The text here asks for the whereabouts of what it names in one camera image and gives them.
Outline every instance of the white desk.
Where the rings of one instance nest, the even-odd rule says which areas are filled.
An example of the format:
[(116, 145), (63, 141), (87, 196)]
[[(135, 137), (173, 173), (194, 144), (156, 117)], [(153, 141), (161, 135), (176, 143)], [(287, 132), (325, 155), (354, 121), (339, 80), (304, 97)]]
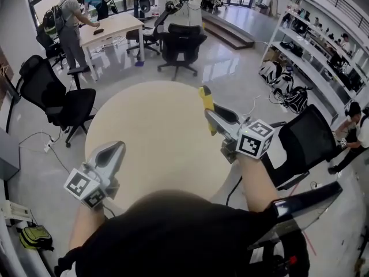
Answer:
[(119, 13), (101, 20), (100, 24), (100, 29), (103, 28), (104, 32), (97, 35), (93, 34), (96, 28), (92, 28), (88, 25), (84, 25), (80, 29), (80, 45), (85, 52), (87, 64), (91, 68), (92, 77), (95, 81), (98, 80), (98, 76), (92, 65), (91, 52), (89, 50), (89, 47), (92, 45), (106, 44), (107, 40), (110, 40), (111, 38), (118, 35), (125, 36), (128, 31), (138, 29), (140, 36), (141, 61), (145, 61), (144, 36), (142, 33), (142, 26), (144, 25), (143, 22), (139, 21), (131, 14)]
[(134, 85), (113, 96), (88, 130), (85, 155), (122, 140), (127, 152), (116, 178), (115, 205), (127, 209), (146, 194), (182, 190), (210, 199), (231, 165), (220, 152), (223, 136), (211, 136), (196, 88), (172, 81)]

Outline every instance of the yellow object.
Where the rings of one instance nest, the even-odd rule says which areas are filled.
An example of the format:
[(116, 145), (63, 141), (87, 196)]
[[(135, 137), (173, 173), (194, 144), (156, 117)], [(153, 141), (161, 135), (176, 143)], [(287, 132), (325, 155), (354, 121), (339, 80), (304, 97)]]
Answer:
[[(209, 87), (207, 87), (206, 85), (200, 87), (198, 89), (198, 94), (200, 95), (202, 99), (202, 102), (204, 104), (204, 109), (214, 111), (213, 96), (212, 96), (212, 92), (210, 91)], [(217, 130), (210, 123), (208, 123), (208, 125), (209, 125), (209, 130), (212, 136), (215, 136), (215, 134), (217, 133)]]

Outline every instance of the white box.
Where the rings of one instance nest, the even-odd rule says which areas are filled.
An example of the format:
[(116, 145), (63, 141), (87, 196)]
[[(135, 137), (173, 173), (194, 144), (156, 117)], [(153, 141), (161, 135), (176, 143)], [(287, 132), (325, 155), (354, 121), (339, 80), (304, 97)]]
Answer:
[(259, 119), (239, 132), (236, 151), (259, 159), (269, 149), (274, 133), (274, 128)]

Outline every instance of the black office chair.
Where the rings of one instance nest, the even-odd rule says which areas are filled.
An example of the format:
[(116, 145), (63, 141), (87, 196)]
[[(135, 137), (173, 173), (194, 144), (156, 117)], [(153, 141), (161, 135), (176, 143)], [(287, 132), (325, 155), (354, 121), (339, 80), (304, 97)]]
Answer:
[(287, 154), (286, 161), (277, 169), (274, 169), (268, 154), (261, 157), (278, 190), (288, 190), (302, 181), (309, 175), (309, 169), (328, 159), (336, 148), (332, 130), (313, 104), (289, 123), (270, 125), (274, 128), (282, 126), (278, 136)]
[(40, 24), (37, 28), (37, 42), (39, 42), (46, 51), (46, 57), (48, 59), (55, 58), (54, 67), (57, 63), (60, 63), (60, 67), (63, 70), (63, 59), (65, 59), (65, 53), (61, 47), (61, 45), (57, 42), (54, 42), (48, 34), (45, 33), (43, 24)]
[[(160, 52), (156, 49), (153, 49), (151, 45), (156, 44), (156, 46), (160, 46), (161, 51), (161, 40), (159, 33), (162, 33), (164, 31), (164, 20), (168, 17), (168, 13), (163, 13), (154, 23), (154, 30), (151, 35), (144, 35), (144, 48), (156, 52), (157, 55), (160, 55)], [(129, 31), (126, 34), (127, 40), (136, 40), (136, 42), (139, 42), (139, 35), (138, 30)], [(139, 49), (140, 45), (136, 45), (133, 47), (130, 47), (127, 49), (127, 54), (130, 54), (131, 50)], [(140, 60), (140, 53), (141, 51), (138, 50), (137, 59)]]
[(70, 147), (69, 140), (78, 127), (85, 133), (84, 122), (93, 119), (90, 115), (95, 101), (94, 89), (68, 91), (55, 75), (49, 61), (39, 55), (33, 55), (25, 61), (19, 71), (23, 78), (21, 96), (41, 108), (49, 123), (60, 126), (62, 130), (72, 127), (65, 143)]
[[(197, 71), (190, 67), (190, 64), (197, 60), (200, 45), (207, 38), (202, 28), (200, 26), (189, 27), (170, 24), (168, 32), (160, 33), (159, 35), (163, 41), (163, 59), (167, 63), (158, 66), (157, 71), (160, 72), (163, 67), (174, 66), (176, 67), (175, 79), (179, 67), (183, 67), (191, 70), (193, 75), (197, 76)], [(178, 61), (178, 55), (180, 53), (184, 54), (184, 61)]]

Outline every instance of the table leg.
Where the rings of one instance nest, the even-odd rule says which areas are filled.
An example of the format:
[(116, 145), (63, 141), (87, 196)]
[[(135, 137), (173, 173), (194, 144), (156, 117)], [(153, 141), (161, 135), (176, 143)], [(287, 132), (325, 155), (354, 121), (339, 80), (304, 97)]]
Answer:
[(86, 56), (86, 61), (87, 61), (87, 64), (88, 66), (90, 67), (91, 69), (91, 74), (92, 74), (92, 78), (97, 81), (99, 78), (97, 77), (97, 73), (95, 71), (95, 68), (93, 67), (92, 65), (92, 61), (91, 61), (91, 52), (89, 50), (88, 47), (83, 47), (83, 51), (85, 52), (85, 56)]
[(140, 39), (141, 62), (144, 62), (145, 61), (145, 49), (144, 49), (144, 33), (142, 32), (142, 26), (138, 29), (138, 38)]

